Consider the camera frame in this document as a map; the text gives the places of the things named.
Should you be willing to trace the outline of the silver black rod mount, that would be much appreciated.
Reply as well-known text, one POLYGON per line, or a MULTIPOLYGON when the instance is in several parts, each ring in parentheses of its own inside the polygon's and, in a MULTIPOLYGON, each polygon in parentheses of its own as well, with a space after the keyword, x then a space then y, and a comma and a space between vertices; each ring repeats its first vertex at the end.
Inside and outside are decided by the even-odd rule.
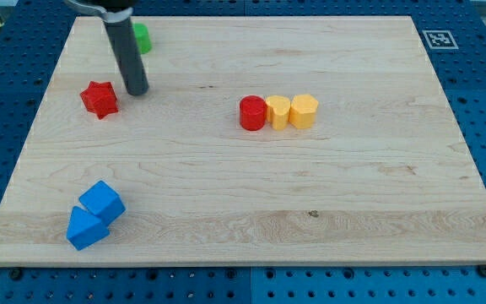
POLYGON ((136 0, 63 0, 75 12, 117 23, 132 16, 136 0))

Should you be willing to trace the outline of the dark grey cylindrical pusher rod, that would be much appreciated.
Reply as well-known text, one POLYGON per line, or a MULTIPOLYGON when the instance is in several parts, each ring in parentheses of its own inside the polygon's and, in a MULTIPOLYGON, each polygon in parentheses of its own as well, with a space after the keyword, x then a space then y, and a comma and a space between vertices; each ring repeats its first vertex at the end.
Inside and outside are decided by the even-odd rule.
POLYGON ((104 21, 104 26, 127 93, 133 96, 146 94, 149 82, 131 18, 118 22, 104 21))

